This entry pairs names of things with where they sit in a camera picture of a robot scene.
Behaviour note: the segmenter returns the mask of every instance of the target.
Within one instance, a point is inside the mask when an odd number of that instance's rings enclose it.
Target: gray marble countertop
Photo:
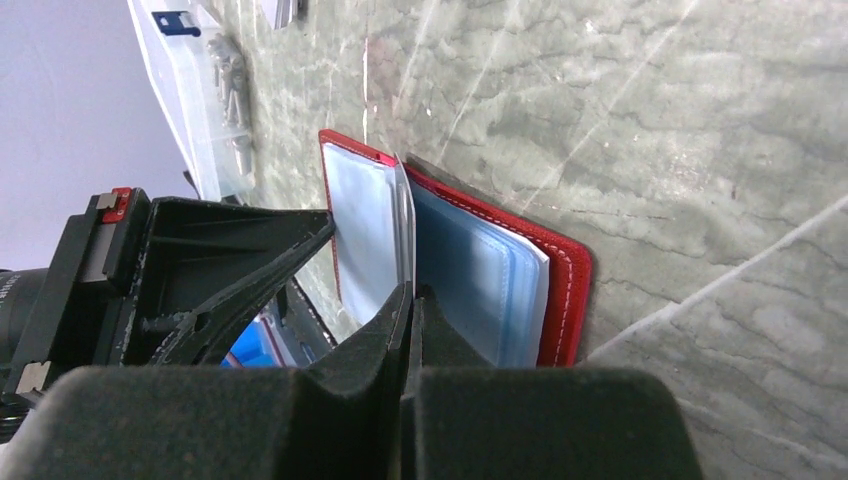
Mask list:
[[[321,128],[413,153],[592,249],[581,358],[660,376],[708,477],[848,478],[848,3],[210,3],[250,202],[326,206]],[[299,276],[349,335],[329,252]]]

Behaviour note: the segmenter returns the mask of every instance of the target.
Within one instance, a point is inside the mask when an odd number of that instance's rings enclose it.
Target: red leather cover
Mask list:
[[[538,366],[574,364],[586,316],[592,256],[576,241],[438,182],[405,164],[409,179],[452,205],[511,230],[550,257],[550,286]]]

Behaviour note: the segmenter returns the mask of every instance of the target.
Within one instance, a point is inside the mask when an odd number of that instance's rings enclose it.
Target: black cylinder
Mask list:
[[[46,277],[46,268],[0,272],[0,363],[12,361]]]

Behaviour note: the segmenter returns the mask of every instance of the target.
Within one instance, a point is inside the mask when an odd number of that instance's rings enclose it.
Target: card holder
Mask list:
[[[319,141],[353,318],[364,324],[398,283],[417,280],[490,362],[573,364],[591,277],[584,246],[337,132]]]

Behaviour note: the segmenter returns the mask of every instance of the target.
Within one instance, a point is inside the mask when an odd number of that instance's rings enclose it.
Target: plastic container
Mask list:
[[[150,84],[200,197],[218,201],[253,188],[253,173],[240,172],[232,146],[233,139],[250,132],[225,125],[213,61],[206,50],[220,27],[197,2],[128,0],[128,4]],[[151,15],[181,10],[193,15],[200,37],[165,36]]]

